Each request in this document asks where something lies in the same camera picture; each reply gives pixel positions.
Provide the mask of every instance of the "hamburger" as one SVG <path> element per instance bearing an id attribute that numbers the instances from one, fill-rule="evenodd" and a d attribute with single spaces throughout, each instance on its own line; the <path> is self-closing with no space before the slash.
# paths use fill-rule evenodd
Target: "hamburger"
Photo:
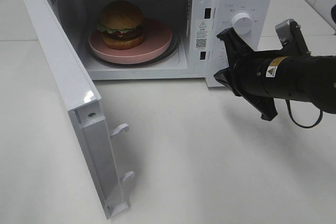
<path id="1" fill-rule="evenodd" d="M 114 1 L 101 11 L 96 29 L 113 49 L 129 49 L 145 40 L 141 10 L 127 1 Z"/>

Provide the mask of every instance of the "burger patty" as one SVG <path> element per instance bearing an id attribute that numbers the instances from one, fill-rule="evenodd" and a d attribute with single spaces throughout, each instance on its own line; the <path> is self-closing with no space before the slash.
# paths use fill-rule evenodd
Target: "burger patty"
<path id="1" fill-rule="evenodd" d="M 143 27 L 137 26 L 135 29 L 128 31 L 127 33 L 122 34 L 119 31 L 116 31 L 113 34 L 108 33 L 107 31 L 103 32 L 104 35 L 112 38 L 112 39 L 118 39 L 118 40 L 129 40 L 129 39 L 135 39 L 143 34 Z"/>

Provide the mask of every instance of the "qr code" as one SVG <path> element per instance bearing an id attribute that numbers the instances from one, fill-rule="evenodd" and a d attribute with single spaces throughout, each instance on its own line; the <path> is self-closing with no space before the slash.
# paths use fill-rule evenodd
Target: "qr code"
<path id="1" fill-rule="evenodd" d="M 206 39 L 196 39 L 196 48 L 206 48 Z"/>

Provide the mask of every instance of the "cable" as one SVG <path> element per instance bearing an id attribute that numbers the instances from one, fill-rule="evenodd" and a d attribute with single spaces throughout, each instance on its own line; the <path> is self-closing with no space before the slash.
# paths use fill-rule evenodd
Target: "cable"
<path id="1" fill-rule="evenodd" d="M 301 127 L 301 128 L 304 128 L 304 129 L 311 129 L 313 127 L 315 127 L 316 125 L 318 125 L 321 121 L 322 121 L 322 118 L 323 118 L 323 111 L 320 110 L 320 115 L 319 115 L 319 118 L 317 119 L 316 123 L 313 124 L 312 126 L 304 126 L 304 125 L 301 125 L 299 123 L 297 123 L 294 118 L 293 118 L 293 115 L 292 115 L 292 109 L 290 108 L 290 101 L 289 100 L 286 100 L 286 104 L 287 104 L 287 109 L 288 109 L 288 113 L 289 113 L 289 117 L 292 119 L 293 123 L 296 124 L 297 126 Z"/>

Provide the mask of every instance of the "pink plate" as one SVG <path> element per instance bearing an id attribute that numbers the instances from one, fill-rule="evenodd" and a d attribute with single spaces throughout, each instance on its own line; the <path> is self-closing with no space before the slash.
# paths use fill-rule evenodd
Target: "pink plate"
<path id="1" fill-rule="evenodd" d="M 89 38 L 89 44 L 94 54 L 106 61 L 118 64 L 136 64 L 146 62 L 163 54 L 172 41 L 170 28 L 155 19 L 146 18 L 143 22 L 146 39 L 140 45 L 117 50 L 107 47 L 97 30 Z"/>

